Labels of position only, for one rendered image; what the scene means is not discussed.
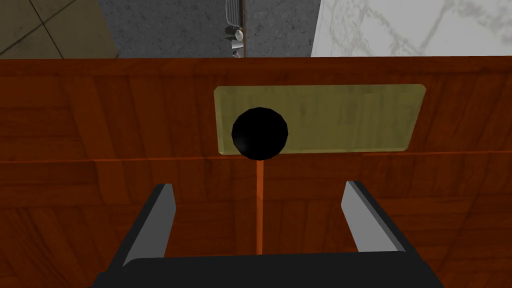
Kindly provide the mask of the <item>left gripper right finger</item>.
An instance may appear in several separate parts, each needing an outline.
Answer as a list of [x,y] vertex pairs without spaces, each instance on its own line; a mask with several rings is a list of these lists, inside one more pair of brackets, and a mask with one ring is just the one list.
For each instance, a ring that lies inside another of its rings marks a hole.
[[340,204],[359,252],[411,252],[405,238],[360,181],[347,181]]

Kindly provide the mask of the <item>yellow-green door plate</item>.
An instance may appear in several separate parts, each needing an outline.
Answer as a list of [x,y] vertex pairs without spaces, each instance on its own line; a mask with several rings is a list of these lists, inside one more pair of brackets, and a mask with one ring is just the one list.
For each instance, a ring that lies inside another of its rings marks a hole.
[[218,86],[218,151],[237,155],[235,120],[256,107],[287,123],[283,154],[402,152],[411,141],[426,93],[422,84]]

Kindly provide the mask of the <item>black round door knob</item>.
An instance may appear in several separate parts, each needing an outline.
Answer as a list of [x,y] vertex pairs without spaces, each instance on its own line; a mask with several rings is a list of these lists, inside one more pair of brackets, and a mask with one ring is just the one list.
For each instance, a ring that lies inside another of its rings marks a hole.
[[232,125],[231,138],[240,154],[265,161],[278,155],[287,143],[289,127],[284,118],[266,107],[244,111]]

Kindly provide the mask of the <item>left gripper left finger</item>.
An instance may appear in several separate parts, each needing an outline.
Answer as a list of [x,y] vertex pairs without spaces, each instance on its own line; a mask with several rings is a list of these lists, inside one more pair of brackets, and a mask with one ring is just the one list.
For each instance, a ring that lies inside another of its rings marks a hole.
[[121,268],[135,259],[163,258],[175,213],[172,184],[157,184],[121,242],[110,266]]

